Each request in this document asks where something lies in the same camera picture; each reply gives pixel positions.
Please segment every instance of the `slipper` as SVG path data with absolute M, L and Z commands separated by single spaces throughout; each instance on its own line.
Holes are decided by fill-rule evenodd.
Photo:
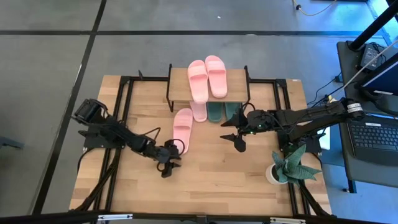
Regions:
M 188 151 L 192 123 L 192 110 L 189 108 L 180 109 L 174 117 L 173 139 L 179 139 L 184 142 L 183 145 L 182 142 L 174 140 L 174 144 L 176 145 L 180 154 L 185 154 Z
M 226 120 L 230 120 L 242 103 L 225 103 Z
M 188 80 L 194 102 L 206 103 L 209 99 L 206 65 L 202 60 L 194 60 L 188 66 Z
M 193 119 L 196 122 L 204 122 L 207 120 L 207 111 L 206 111 L 206 103 L 195 103 L 194 101 L 190 101 Z
M 207 103 L 209 121 L 218 123 L 223 117 L 223 103 Z
M 228 90 L 226 86 L 226 70 L 224 62 L 219 57 L 210 55 L 206 58 L 206 68 L 211 93 L 216 98 L 225 97 Z

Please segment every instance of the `concrete floor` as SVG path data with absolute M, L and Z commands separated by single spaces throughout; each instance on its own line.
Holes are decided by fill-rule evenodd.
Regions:
M 328 2 L 301 0 L 300 4 L 306 11 L 315 12 Z M 0 2 L 0 30 L 91 30 L 99 5 L 98 0 L 3 0 Z M 290 0 L 116 0 L 107 2 L 99 29 L 362 31 L 372 21 L 368 6 L 360 2 L 338 3 L 319 16 L 305 17 L 293 9 Z M 137 75 L 140 69 L 144 75 L 166 76 L 169 63 L 183 67 L 209 54 L 219 55 L 229 68 L 247 65 L 252 77 L 301 79 L 307 101 L 310 101 L 315 96 L 314 86 L 323 86 L 340 72 L 336 43 L 353 38 L 97 36 L 76 105 L 85 98 L 96 98 L 103 75 Z M 9 147 L 0 150 L 0 217 L 29 213 L 87 41 L 86 35 L 0 35 L 0 102 L 3 108 L 0 136 L 25 143 L 23 150 Z M 372 41 L 385 44 L 380 37 Z M 320 94 L 329 93 L 338 86 L 333 83 Z M 73 121 L 69 125 L 44 206 L 45 213 L 68 209 L 83 145 L 83 138 L 77 133 L 81 128 Z M 340 167 L 326 168 L 326 184 L 335 215 L 398 222 L 397 202 L 394 197 L 388 197 L 397 195 L 398 189 L 364 184 L 364 191 L 362 185 L 358 185 L 359 194 L 344 194 L 339 191 L 346 186 L 344 172 Z M 350 209 L 339 207 L 342 202 Z

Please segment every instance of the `pink slipper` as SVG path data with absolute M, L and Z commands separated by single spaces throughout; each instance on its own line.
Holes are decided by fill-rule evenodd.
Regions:
M 173 124 L 173 139 L 179 139 L 184 142 L 183 144 L 174 140 L 174 144 L 177 146 L 178 151 L 185 154 L 188 151 L 189 137 L 191 136 L 192 130 L 192 110 L 189 108 L 180 109 L 174 117 Z
M 206 65 L 202 60 L 195 60 L 188 66 L 188 80 L 194 102 L 206 103 L 209 99 Z
M 195 103 L 194 101 L 190 101 L 193 119 L 196 122 L 204 122 L 207 120 L 207 108 L 206 103 Z
M 226 69 L 224 62 L 217 56 L 210 55 L 206 58 L 207 74 L 209 76 L 210 89 L 214 97 L 226 96 Z

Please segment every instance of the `wooden table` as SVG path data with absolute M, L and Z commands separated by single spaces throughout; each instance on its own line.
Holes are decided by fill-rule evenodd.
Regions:
M 104 76 L 98 99 L 112 113 L 120 76 Z M 306 108 L 300 80 L 287 80 L 293 110 Z M 127 125 L 134 133 L 144 133 L 160 126 L 157 144 L 172 138 L 176 112 L 189 104 L 175 103 L 171 113 L 165 99 L 167 82 L 135 81 Z M 251 83 L 251 103 L 257 109 L 275 109 L 272 85 Z M 284 106 L 282 90 L 281 105 Z M 193 123 L 188 152 L 182 156 L 182 167 L 163 179 L 157 163 L 138 156 L 129 148 L 121 154 L 111 210 L 132 213 L 173 213 L 206 215 L 280 215 L 292 216 L 287 185 L 272 185 L 266 177 L 266 167 L 273 163 L 271 153 L 278 153 L 275 132 L 246 136 L 247 150 L 240 153 L 233 143 L 219 136 L 235 133 L 234 128 L 222 128 L 221 123 Z M 70 208 L 79 206 L 93 190 L 100 175 L 104 149 L 94 149 L 81 162 Z M 302 157 L 302 164 L 320 169 L 311 154 Z M 324 210 L 330 211 L 323 175 L 306 185 Z M 107 186 L 101 206 L 104 208 Z M 296 187 L 297 203 L 303 213 L 302 200 Z

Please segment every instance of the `shoe rack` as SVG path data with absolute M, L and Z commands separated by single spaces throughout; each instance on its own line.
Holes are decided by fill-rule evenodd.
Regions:
M 174 102 L 193 101 L 188 81 L 188 68 L 173 68 L 169 65 L 166 99 L 170 111 L 174 110 Z M 250 100 L 250 76 L 248 66 L 243 69 L 227 69 L 226 82 L 228 93 L 224 98 L 215 98 L 208 85 L 208 102 L 245 103 Z

